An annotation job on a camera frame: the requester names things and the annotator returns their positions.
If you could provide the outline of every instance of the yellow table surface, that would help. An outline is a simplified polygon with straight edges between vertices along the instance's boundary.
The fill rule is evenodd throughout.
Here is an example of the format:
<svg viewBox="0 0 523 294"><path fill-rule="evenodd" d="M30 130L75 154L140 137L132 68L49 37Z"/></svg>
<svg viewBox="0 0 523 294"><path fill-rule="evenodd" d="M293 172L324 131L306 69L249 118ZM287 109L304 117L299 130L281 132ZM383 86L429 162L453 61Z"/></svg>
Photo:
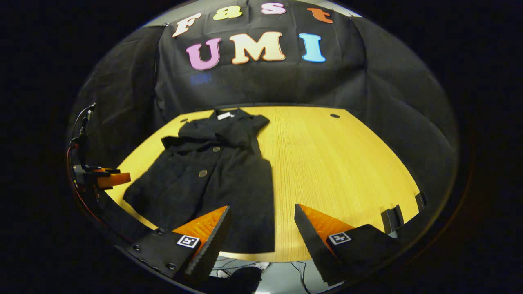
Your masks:
<svg viewBox="0 0 523 294"><path fill-rule="evenodd" d="M301 106L242 109L270 120L258 134L258 142L262 156L272 166L275 251L221 252L221 256L267 262L310 259L294 222L297 203L353 227L371 224L382 231L381 212L385 209L399 204L405 222L418 213L414 196L419 190L408 170L376 134L346 110ZM131 173L131 182L115 186L107 194L139 221L156 229L123 200L123 194L164 151L161 138L178 136L185 123L181 120L208 118L211 113L182 114L157 130L118 166L123 173Z"/></svg>

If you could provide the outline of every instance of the pink letter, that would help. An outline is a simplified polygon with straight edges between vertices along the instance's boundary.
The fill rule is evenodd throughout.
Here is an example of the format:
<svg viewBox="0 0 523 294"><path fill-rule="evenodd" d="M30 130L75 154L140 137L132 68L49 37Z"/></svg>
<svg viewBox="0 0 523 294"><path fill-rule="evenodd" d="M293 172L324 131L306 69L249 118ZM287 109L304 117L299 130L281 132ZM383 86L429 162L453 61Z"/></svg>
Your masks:
<svg viewBox="0 0 523 294"><path fill-rule="evenodd" d="M286 11L281 3L264 3L261 7L263 14L284 14Z"/></svg>
<svg viewBox="0 0 523 294"><path fill-rule="evenodd" d="M188 31L189 29L187 27L192 26L195 23L195 19L199 18L201 16L201 13L195 14L193 16L189 16L186 19L180 20L176 25L176 31L173 34L173 38L177 35L181 35L184 32Z"/></svg>
<svg viewBox="0 0 523 294"><path fill-rule="evenodd" d="M222 39L214 38L205 42L211 48L211 59L208 61L202 61L200 58L200 48L201 44L195 44L185 50L189 53L189 61L191 62L192 68L197 71L204 71L215 67L220 60L220 49L218 48L218 43Z"/></svg>

